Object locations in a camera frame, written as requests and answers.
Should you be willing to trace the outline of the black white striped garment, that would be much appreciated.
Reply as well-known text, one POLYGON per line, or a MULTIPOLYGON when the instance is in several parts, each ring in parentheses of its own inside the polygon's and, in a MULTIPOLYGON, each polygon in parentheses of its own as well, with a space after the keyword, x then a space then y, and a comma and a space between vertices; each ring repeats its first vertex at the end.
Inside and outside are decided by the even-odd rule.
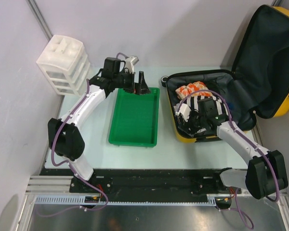
POLYGON ((229 110, 227 105, 222 101, 220 97, 217 96, 189 96, 182 99, 179 104, 180 106, 185 103, 191 108, 191 114, 196 116, 215 117, 226 115, 229 116, 229 110))

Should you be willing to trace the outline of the green plastic tray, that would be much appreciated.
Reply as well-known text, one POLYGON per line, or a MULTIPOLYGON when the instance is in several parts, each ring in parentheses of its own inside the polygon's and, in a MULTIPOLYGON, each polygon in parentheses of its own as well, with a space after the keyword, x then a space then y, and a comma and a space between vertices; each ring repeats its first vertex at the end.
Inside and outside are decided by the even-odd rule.
POLYGON ((135 95, 118 90, 108 141, 119 146, 155 147, 158 138, 159 88, 135 95))

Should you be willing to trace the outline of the orange floral cloth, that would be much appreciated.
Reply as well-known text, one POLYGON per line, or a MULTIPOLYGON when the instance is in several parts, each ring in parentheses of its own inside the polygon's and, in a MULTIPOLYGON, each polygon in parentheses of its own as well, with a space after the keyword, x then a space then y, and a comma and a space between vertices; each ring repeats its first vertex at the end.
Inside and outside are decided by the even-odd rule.
MULTIPOLYGON (((208 88, 206 87, 206 85, 203 82, 197 81, 194 83, 189 83, 187 86, 186 85, 180 86, 179 88, 177 88, 175 90, 175 92, 176 92, 178 98, 180 100, 182 100, 186 96, 191 94, 192 92, 199 91, 199 90, 208 90, 208 88)), ((213 94, 210 92, 204 91, 204 92, 197 92, 197 93, 194 93, 192 95, 192 97, 195 97, 195 96, 211 97, 211 96, 213 96, 213 94)))

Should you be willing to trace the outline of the yellow Pikachu hard-shell suitcase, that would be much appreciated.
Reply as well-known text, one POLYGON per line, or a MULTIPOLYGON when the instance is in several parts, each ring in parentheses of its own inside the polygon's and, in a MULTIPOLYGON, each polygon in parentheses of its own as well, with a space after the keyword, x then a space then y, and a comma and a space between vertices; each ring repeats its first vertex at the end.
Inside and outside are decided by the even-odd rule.
POLYGON ((232 68, 172 74, 163 81, 171 111, 180 100, 176 89, 197 81, 222 95, 243 131, 257 118, 289 110, 289 10, 260 6, 252 16, 232 68))

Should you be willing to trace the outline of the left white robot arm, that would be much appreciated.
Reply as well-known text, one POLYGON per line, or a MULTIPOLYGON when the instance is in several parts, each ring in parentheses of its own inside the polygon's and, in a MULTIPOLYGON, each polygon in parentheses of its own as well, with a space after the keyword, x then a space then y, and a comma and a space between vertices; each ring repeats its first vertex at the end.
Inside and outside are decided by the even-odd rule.
POLYGON ((134 80, 134 67, 138 61, 137 56, 124 60, 107 57, 103 68, 86 80, 86 90, 73 107, 59 119, 51 118, 48 122, 52 164, 58 167, 67 163, 75 176, 81 179, 80 187, 88 193, 96 189, 97 181, 92 178, 93 168, 84 155, 85 142, 79 129, 115 89, 135 95, 150 93, 142 71, 139 72, 138 81, 134 80))

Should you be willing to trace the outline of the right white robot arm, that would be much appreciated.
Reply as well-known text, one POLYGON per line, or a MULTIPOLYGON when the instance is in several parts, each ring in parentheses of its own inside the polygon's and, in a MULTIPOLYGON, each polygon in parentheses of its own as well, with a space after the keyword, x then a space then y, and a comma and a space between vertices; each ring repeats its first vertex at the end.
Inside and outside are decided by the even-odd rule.
POLYGON ((177 104, 176 116, 189 134, 210 131, 229 144, 245 161, 248 168, 225 168, 212 181, 213 189, 224 193, 230 186, 244 188, 256 199, 277 202, 280 191, 288 187, 284 156, 252 141, 232 119, 224 99, 191 97, 177 104))

